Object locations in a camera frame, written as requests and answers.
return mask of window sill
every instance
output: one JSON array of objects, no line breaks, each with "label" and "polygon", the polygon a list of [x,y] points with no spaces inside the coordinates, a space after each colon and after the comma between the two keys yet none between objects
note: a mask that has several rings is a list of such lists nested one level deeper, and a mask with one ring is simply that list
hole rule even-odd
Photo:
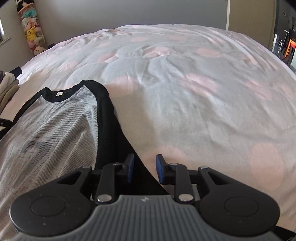
[{"label": "window sill", "polygon": [[8,40],[10,40],[11,39],[11,37],[8,37],[7,39],[4,39],[2,42],[0,42],[0,46],[2,45],[2,44],[4,44],[4,43],[6,43]]}]

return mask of pile of clothes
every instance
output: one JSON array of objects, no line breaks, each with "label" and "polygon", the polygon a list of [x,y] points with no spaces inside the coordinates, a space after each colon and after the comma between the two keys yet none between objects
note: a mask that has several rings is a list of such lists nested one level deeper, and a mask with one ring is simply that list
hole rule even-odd
[{"label": "pile of clothes", "polygon": [[0,71],[0,114],[6,104],[19,89],[19,81],[15,79],[12,73]]}]

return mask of yellow plush toy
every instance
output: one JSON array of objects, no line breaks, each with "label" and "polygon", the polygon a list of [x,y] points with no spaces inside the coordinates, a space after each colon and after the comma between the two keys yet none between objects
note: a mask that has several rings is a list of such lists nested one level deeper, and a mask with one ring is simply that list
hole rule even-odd
[{"label": "yellow plush toy", "polygon": [[36,34],[35,34],[35,27],[32,27],[30,28],[28,31],[27,31],[27,40],[28,41],[34,41],[34,39],[36,38]]}]

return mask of bed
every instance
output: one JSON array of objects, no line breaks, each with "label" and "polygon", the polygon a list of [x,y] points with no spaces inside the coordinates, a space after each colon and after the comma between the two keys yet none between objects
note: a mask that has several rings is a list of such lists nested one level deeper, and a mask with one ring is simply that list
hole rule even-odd
[{"label": "bed", "polygon": [[296,75],[251,38],[190,25],[130,25],[61,42],[22,67],[1,118],[33,94],[95,80],[157,178],[156,154],[209,166],[272,196],[296,231]]}]

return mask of stuffed animal storage tube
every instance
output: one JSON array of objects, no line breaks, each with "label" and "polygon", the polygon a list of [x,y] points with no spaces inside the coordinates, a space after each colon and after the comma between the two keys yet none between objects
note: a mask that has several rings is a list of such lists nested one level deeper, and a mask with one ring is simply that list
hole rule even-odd
[{"label": "stuffed animal storage tube", "polygon": [[39,23],[36,7],[33,0],[15,0],[18,15],[29,48],[34,55],[47,49],[47,44]]}]

